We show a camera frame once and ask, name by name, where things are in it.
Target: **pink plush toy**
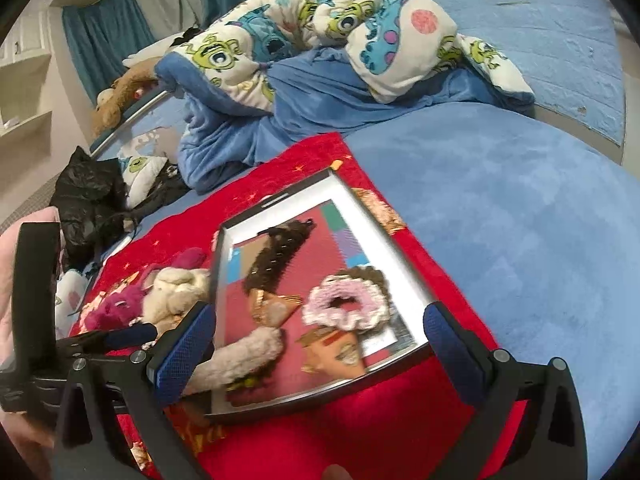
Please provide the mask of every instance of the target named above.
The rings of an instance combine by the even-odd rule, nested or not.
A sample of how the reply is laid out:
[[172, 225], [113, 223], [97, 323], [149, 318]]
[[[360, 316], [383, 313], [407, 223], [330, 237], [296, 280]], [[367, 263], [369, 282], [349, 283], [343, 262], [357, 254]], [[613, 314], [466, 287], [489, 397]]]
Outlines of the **pink plush toy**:
[[[204, 251], [193, 247], [174, 256], [168, 266], [192, 270], [199, 268], [205, 259]], [[87, 330], [126, 328], [133, 319], [142, 316], [142, 301], [163, 267], [161, 264], [150, 264], [136, 283], [104, 298], [84, 320]]]

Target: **screw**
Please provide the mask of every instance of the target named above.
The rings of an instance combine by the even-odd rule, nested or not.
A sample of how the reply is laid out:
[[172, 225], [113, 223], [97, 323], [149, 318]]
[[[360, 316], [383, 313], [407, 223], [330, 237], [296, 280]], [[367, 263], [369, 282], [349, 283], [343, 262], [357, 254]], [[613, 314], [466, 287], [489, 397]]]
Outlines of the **screw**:
[[564, 359], [561, 359], [559, 357], [554, 357], [551, 360], [551, 364], [554, 366], [554, 368], [556, 368], [557, 370], [566, 370], [566, 362]]
[[83, 357], [81, 357], [81, 358], [76, 359], [76, 360], [74, 361], [74, 366], [73, 366], [73, 368], [74, 368], [74, 370], [77, 372], [77, 371], [82, 370], [85, 366], [86, 366], [86, 359], [85, 359], [85, 358], [83, 358]]
[[141, 363], [146, 359], [146, 352], [144, 350], [136, 350], [129, 356], [129, 360], [132, 363]]
[[505, 363], [509, 359], [511, 359], [511, 356], [509, 355], [509, 352], [507, 352], [506, 350], [503, 350], [502, 348], [498, 348], [497, 350], [494, 351], [494, 359], [499, 363]]

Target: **scrunchie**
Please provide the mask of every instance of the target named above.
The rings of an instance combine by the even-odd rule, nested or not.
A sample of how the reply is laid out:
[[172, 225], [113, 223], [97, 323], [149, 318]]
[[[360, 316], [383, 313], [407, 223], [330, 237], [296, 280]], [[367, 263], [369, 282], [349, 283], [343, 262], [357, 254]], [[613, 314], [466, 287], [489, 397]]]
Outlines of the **scrunchie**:
[[[367, 274], [372, 274], [377, 283], [361, 277]], [[337, 298], [353, 298], [361, 308], [345, 310], [331, 306]], [[344, 274], [327, 276], [320, 286], [311, 290], [308, 301], [302, 307], [302, 321], [308, 325], [335, 326], [345, 332], [371, 330], [389, 320], [389, 302], [382, 272], [373, 267], [353, 267]]]

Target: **brown fuzzy toy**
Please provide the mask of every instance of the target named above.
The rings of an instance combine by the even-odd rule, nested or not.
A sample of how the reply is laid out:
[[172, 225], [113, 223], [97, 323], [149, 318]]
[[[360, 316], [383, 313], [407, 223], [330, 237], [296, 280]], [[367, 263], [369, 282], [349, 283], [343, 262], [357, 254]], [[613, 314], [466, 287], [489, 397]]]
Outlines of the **brown fuzzy toy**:
[[120, 124], [122, 112], [135, 101], [136, 89], [144, 83], [156, 81], [154, 68], [161, 57], [151, 57], [129, 68], [121, 78], [113, 82], [113, 95], [93, 113], [94, 136], [100, 136], [103, 130], [115, 128]]

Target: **fluffy pink ring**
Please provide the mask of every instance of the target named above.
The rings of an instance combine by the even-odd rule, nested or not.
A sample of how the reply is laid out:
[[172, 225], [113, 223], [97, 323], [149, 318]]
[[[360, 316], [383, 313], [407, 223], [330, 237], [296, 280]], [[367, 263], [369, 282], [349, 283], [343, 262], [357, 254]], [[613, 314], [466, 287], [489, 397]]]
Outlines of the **fluffy pink ring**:
[[[337, 298], [353, 298], [360, 304], [359, 310], [332, 307]], [[345, 332], [371, 330], [389, 320], [389, 305], [380, 288], [369, 280], [351, 276], [327, 276], [320, 286], [311, 290], [309, 299], [302, 307], [305, 324], [335, 326]]]

